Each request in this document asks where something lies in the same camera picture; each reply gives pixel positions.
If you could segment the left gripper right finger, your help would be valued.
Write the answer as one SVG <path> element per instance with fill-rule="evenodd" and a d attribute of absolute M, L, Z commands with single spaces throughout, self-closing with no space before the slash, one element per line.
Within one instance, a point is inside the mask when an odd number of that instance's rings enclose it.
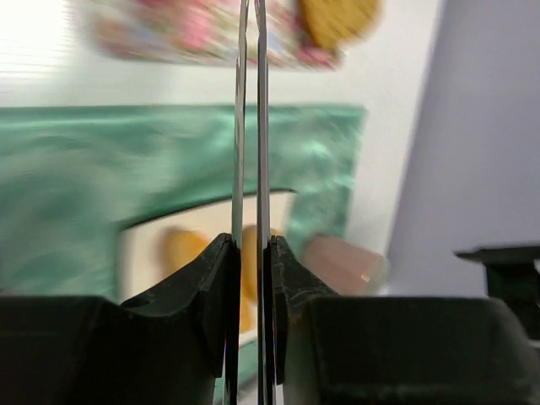
<path fill-rule="evenodd" d="M 494 298 L 341 296 L 271 239 L 262 402 L 536 404 L 539 356 Z"/>

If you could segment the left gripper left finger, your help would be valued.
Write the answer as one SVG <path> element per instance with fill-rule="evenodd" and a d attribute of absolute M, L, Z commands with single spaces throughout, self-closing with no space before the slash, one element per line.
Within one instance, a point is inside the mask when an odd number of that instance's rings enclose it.
<path fill-rule="evenodd" d="M 1 299 L 4 404 L 237 401 L 240 253 L 218 235 L 192 262 L 117 305 L 99 296 Z"/>

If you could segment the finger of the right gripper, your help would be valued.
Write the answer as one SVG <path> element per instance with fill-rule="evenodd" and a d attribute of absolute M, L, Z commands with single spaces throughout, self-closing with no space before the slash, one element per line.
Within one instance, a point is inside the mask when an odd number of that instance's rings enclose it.
<path fill-rule="evenodd" d="M 539 244 L 478 247 L 455 256 L 484 267 L 488 296 L 503 300 L 522 325 L 539 324 Z"/>

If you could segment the orange glazed donut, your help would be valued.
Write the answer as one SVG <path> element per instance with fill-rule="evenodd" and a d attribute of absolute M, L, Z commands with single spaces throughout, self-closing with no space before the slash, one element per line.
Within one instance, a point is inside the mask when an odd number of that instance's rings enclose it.
<path fill-rule="evenodd" d="M 257 326 L 257 227 L 248 225 L 242 232 L 240 333 Z"/>

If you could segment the yellow toast bread slice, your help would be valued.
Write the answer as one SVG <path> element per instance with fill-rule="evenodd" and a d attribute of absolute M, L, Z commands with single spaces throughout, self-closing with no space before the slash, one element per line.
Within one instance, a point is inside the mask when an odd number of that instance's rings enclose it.
<path fill-rule="evenodd" d="M 203 235 L 184 229 L 168 229 L 160 245 L 160 257 L 165 277 L 192 262 L 208 246 Z"/>

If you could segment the brown bread slice front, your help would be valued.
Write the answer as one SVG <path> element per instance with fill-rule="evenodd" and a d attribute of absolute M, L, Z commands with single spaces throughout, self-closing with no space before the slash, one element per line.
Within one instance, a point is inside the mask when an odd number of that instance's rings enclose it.
<path fill-rule="evenodd" d="M 368 34 L 381 16 L 378 0 L 299 1 L 300 16 L 311 41 L 321 48 L 335 50 L 344 42 Z"/>

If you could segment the white square plate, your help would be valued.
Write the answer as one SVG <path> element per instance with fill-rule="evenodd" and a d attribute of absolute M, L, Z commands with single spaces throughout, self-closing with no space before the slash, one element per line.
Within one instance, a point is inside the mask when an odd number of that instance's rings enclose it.
<path fill-rule="evenodd" d="M 286 229 L 295 195 L 296 192 L 289 190 L 270 191 L 270 226 L 273 229 Z M 213 240 L 219 233 L 230 232 L 231 205 L 230 197 L 226 197 L 218 202 L 130 225 L 123 230 L 118 270 L 119 300 L 128 300 L 163 279 L 158 243 L 166 230 L 195 231 L 207 240 Z M 243 225 L 254 225 L 257 221 L 256 196 L 244 196 L 243 208 Z"/>

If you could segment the pink and white mug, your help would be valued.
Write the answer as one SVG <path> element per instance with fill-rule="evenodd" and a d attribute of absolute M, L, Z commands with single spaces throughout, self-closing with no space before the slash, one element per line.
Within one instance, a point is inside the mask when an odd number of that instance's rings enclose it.
<path fill-rule="evenodd" d="M 373 295 L 386 284 L 390 263 L 379 253 L 328 235 L 315 235 L 305 245 L 302 262 L 341 295 Z"/>

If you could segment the green satin placemat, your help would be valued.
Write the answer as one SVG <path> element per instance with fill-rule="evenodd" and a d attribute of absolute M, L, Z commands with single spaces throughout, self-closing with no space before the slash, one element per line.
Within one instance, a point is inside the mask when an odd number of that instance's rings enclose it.
<path fill-rule="evenodd" d="M 341 236 L 367 110 L 277 105 L 269 180 L 295 192 L 285 226 L 300 256 Z M 232 105 L 7 108 L 1 112 L 1 287 L 120 296 L 122 229 L 228 198 Z"/>

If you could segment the floral serving tray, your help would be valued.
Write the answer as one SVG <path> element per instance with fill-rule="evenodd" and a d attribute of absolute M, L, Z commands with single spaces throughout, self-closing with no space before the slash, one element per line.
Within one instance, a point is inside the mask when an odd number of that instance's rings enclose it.
<path fill-rule="evenodd" d="M 88 1 L 89 33 L 97 46 L 124 59 L 233 66 L 239 40 L 238 1 Z M 296 1 L 268 1 L 267 59 L 277 68 L 328 69 L 340 50 L 310 43 Z"/>

